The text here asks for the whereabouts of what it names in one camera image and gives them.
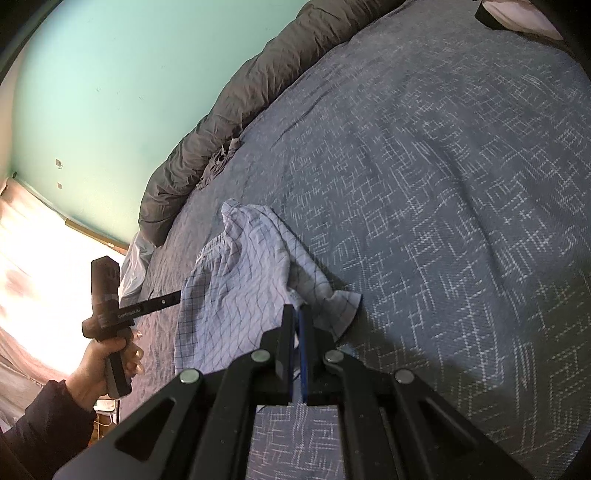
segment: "gray sheet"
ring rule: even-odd
[[[191,195],[142,295],[181,287],[223,201],[270,205],[364,295],[348,347],[415,369],[556,478],[591,426],[591,88],[566,53],[475,8],[415,0],[310,69]],[[124,414],[171,378],[176,315],[140,323],[148,374]],[[343,478],[334,410],[262,410],[249,476]]]

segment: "black device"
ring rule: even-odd
[[[243,479],[256,406],[292,400],[296,331],[303,401],[338,406],[347,479],[532,479],[412,371],[337,350],[307,306],[285,306],[281,327],[227,369],[181,372],[54,479]]]
[[[90,292],[92,317],[82,322],[82,334],[86,338],[106,340],[116,336],[131,340],[129,327],[137,317],[161,310],[180,302],[181,293],[175,291],[119,308],[119,264],[111,257],[102,257],[90,263]],[[112,353],[105,362],[107,390],[111,398],[121,398],[131,393],[131,380],[125,376],[122,353]]]

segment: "white checkered cloth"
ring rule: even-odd
[[[178,372],[226,368],[280,325],[283,305],[312,307],[315,324],[339,338],[361,295],[333,291],[300,241],[269,207],[222,205],[224,231],[197,257],[181,293],[174,344]]]

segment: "white pillow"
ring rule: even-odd
[[[554,25],[529,0],[483,0],[482,6],[509,30],[562,40]]]

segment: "sleeve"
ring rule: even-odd
[[[90,441],[96,418],[80,408],[66,381],[49,381],[5,440],[35,480],[50,480]]]

